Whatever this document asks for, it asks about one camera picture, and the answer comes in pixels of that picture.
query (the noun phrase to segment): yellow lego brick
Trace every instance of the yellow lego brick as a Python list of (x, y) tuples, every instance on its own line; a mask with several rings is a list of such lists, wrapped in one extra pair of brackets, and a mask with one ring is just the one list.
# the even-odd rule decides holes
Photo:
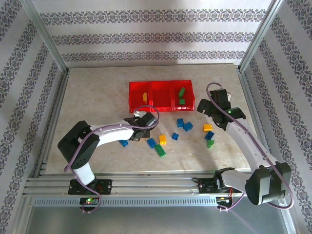
[(159, 143), (165, 145), (167, 143), (165, 135), (159, 135)]
[(147, 104), (147, 93), (143, 94), (143, 101), (145, 104)]
[(203, 130), (206, 131), (212, 131), (213, 130), (213, 126), (211, 124), (204, 124), (203, 126)]

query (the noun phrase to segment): red plastic bin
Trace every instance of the red plastic bin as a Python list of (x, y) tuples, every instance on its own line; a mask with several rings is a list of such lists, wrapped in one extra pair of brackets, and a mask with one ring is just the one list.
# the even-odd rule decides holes
[[(179, 103), (179, 92), (185, 88), (183, 99), (185, 105)], [(147, 104), (156, 107), (159, 111), (193, 111), (195, 96), (191, 80), (162, 80), (140, 81), (129, 83), (129, 111), (133, 113), (136, 108), (146, 105), (143, 94), (147, 93)]]

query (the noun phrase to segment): table surface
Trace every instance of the table surface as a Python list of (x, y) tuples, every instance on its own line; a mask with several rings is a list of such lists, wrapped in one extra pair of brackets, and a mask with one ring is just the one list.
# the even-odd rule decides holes
[[(132, 116), (128, 107), (130, 81), (174, 79), (192, 80), (195, 108), (202, 98), (208, 98), (208, 83), (221, 83), (232, 95), (232, 106), (242, 109), (254, 131), (233, 64), (71, 69), (45, 173), (63, 173), (67, 162), (57, 144), (78, 121), (105, 125)], [(190, 121), (193, 129), (185, 132), (183, 128), (177, 128), (178, 118)], [(202, 130), (207, 123), (213, 125), (215, 133), (214, 145), (210, 149), (204, 139), (206, 132)], [(172, 133), (179, 134), (178, 141), (171, 139)], [(96, 148), (89, 161), (92, 170), (101, 173), (216, 170), (225, 167), (249, 169), (234, 140), (204, 114), (196, 111), (161, 112), (159, 125), (151, 131), (151, 137), (156, 141), (159, 141), (159, 135), (166, 135), (167, 138), (167, 144), (163, 146), (167, 153), (165, 157), (159, 158), (145, 138), (139, 142), (129, 141), (126, 148), (117, 141)]]

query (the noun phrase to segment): wall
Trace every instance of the wall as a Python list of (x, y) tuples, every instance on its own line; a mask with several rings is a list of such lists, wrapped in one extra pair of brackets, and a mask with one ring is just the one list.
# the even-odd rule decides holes
[(312, 233), (312, 1), (286, 0), (245, 71), (272, 154), (292, 167), (304, 233)]
[(68, 67), (239, 64), (270, 0), (36, 0)]
[(60, 71), (18, 0), (0, 0), (0, 234), (9, 233), (51, 118)]

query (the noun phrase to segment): toy brick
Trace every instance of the toy brick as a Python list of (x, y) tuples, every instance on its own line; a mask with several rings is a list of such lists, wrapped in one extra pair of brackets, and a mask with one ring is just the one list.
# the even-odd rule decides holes
[(213, 126), (211, 124), (204, 124), (203, 130), (206, 131), (212, 131)]
[(165, 135), (159, 135), (159, 143), (165, 145), (167, 143)]
[(164, 157), (166, 155), (166, 152), (162, 149), (161, 145), (156, 145), (155, 149), (156, 149), (159, 157)]
[(185, 105), (185, 99), (180, 99), (180, 105)]
[(153, 149), (157, 145), (153, 138), (148, 139), (147, 144), (150, 146), (151, 149)]
[(214, 140), (207, 140), (207, 147), (210, 149), (212, 145), (214, 144)]
[(122, 147), (126, 147), (128, 145), (127, 140), (119, 140), (119, 143), (122, 145)]
[(177, 121), (176, 121), (176, 125), (178, 128), (182, 128), (184, 126), (184, 121), (182, 118), (179, 118)]
[(147, 93), (143, 94), (143, 101), (145, 104), (147, 104)]
[(179, 134), (173, 133), (172, 134), (172, 139), (177, 140), (179, 138)]
[(183, 126), (183, 129), (187, 132), (189, 130), (191, 130), (193, 128), (193, 125), (191, 124), (191, 122), (188, 122), (186, 123), (184, 126)]
[(213, 135), (214, 135), (214, 133), (213, 133), (212, 131), (209, 131), (209, 132), (207, 133), (207, 135), (205, 136), (205, 139), (206, 139), (206, 140), (211, 140), (211, 138), (213, 138)]
[(184, 93), (185, 93), (185, 88), (182, 87), (180, 92), (179, 92), (179, 98), (183, 98)]

